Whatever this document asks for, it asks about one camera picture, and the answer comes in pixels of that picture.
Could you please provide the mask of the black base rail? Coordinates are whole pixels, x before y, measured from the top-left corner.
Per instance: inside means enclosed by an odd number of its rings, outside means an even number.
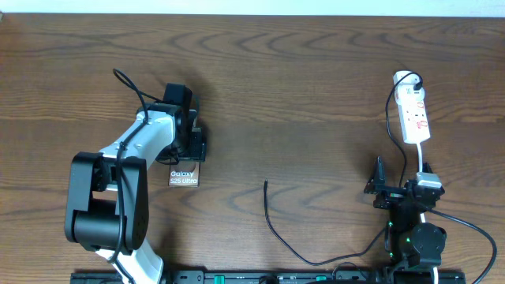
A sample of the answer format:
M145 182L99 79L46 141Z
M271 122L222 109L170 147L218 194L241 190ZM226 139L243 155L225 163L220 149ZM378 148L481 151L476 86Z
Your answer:
M336 272L204 272L204 271L172 271L162 276L160 283L173 284L257 284L257 283L433 283L428 272L395 272L392 282L387 276L378 272L344 269ZM123 283L119 273L86 272L72 273L69 283ZM462 272L439 272L441 284L464 284L466 277Z

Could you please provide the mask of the black usb charger plug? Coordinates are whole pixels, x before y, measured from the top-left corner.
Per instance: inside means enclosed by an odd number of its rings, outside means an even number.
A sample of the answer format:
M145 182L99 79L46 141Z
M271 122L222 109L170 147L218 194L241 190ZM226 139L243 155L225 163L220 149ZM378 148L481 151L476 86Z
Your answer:
M413 89L414 91L418 91L420 90L421 88L423 88L423 80L419 80L414 86L413 86Z

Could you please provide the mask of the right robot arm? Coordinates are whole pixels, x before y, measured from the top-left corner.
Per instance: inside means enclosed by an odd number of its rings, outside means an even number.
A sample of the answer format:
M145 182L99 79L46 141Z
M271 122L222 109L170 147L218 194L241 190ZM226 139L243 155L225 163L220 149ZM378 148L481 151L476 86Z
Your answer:
M391 264L382 269L386 283L440 283L441 254L446 230L427 222L424 214L445 193L439 177L427 163L403 186L387 184L380 157L375 161L364 192L376 198L373 207L387 210L385 249Z

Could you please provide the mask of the white power strip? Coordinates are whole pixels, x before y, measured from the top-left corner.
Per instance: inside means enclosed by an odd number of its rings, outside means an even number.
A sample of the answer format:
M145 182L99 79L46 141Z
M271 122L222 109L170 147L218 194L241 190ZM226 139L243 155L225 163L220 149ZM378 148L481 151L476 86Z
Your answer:
M425 108L425 89L414 91L413 86L421 77L413 72L402 70L395 73L395 102L406 144L420 144L430 138L428 118Z

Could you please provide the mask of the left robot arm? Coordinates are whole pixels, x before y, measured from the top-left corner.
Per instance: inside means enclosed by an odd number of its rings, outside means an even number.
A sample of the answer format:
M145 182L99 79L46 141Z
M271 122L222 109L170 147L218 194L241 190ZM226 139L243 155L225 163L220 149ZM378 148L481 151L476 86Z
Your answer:
M109 146L81 151L70 165L64 231L113 266L78 272L72 283L169 283L170 272L147 239L148 169L155 163L202 163L206 140L196 126L193 93L168 84L161 100L143 103L134 123Z

